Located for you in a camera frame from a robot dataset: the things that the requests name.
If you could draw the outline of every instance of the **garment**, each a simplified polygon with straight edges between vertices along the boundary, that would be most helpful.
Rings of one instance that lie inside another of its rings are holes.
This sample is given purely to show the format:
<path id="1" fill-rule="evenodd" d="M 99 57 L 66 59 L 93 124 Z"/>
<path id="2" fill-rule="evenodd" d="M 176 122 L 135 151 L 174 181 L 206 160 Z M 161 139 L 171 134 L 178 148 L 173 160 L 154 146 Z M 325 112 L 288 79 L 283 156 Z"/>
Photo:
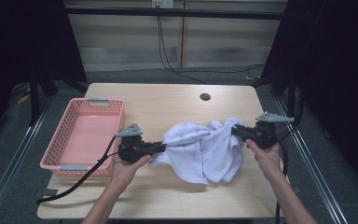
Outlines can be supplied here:
<path id="1" fill-rule="evenodd" d="M 243 163 L 244 143 L 231 134 L 234 124 L 244 122 L 230 118 L 222 125 L 213 120 L 206 127 L 179 123 L 164 134 L 165 152 L 156 154 L 149 165 L 168 163 L 180 178 L 190 183 L 230 182 Z"/>

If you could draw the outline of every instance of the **black round hole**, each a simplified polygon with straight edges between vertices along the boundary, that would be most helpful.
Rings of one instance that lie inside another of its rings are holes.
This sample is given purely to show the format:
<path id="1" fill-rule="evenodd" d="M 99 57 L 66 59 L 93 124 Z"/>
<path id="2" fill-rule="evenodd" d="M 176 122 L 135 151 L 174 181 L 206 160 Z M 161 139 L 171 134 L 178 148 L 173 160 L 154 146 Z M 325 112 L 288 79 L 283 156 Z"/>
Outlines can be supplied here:
<path id="1" fill-rule="evenodd" d="M 200 98 L 203 101 L 209 101 L 209 100 L 211 100 L 211 95 L 208 94 L 208 93 L 203 93 L 203 94 L 200 95 Z"/>

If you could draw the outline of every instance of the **right hand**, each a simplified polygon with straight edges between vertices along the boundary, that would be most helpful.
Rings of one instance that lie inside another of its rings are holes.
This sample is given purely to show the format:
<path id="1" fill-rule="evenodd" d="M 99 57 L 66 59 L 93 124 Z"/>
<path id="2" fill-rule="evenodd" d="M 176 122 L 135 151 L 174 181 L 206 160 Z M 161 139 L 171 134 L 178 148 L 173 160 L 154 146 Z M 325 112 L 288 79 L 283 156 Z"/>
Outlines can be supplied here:
<path id="1" fill-rule="evenodd" d="M 264 177 L 270 180 L 276 175 L 281 175 L 281 146 L 276 143 L 274 146 L 267 149 L 260 149 L 257 144 L 251 140 L 246 140 L 248 148 L 250 148 L 255 154 L 255 160 L 258 162 Z"/>

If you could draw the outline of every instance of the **wall socket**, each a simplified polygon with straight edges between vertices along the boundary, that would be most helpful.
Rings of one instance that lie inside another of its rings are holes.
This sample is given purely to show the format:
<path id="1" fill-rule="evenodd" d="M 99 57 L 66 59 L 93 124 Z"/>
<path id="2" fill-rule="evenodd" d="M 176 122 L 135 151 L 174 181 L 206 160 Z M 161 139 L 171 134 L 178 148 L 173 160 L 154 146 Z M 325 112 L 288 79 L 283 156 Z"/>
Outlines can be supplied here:
<path id="1" fill-rule="evenodd" d="M 173 0 L 152 0 L 152 8 L 173 8 Z"/>

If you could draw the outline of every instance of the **wooden table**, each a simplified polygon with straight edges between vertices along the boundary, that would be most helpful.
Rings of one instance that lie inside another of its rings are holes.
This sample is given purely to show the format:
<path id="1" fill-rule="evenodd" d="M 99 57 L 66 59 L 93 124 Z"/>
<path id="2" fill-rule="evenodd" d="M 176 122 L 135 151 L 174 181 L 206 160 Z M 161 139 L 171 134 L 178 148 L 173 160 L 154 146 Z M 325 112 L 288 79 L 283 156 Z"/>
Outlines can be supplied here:
<path id="1" fill-rule="evenodd" d="M 202 93 L 211 96 L 200 99 Z M 222 123 L 230 117 L 254 126 L 263 113 L 255 89 L 245 86 L 176 84 L 107 84 L 89 86 L 86 98 L 107 97 L 124 100 L 125 126 L 136 122 L 145 141 L 161 141 L 173 125 L 210 120 Z M 264 178 L 253 152 L 242 149 L 244 163 L 230 183 L 191 184 L 183 181 L 170 165 L 148 165 L 136 174 L 119 197 L 111 218 L 255 218 L 274 217 L 276 198 Z M 69 189 L 78 177 L 53 175 L 48 189 L 59 193 Z M 42 203 L 41 218 L 83 218 L 106 186 L 108 177 L 91 177 L 80 188 L 57 201 Z"/>

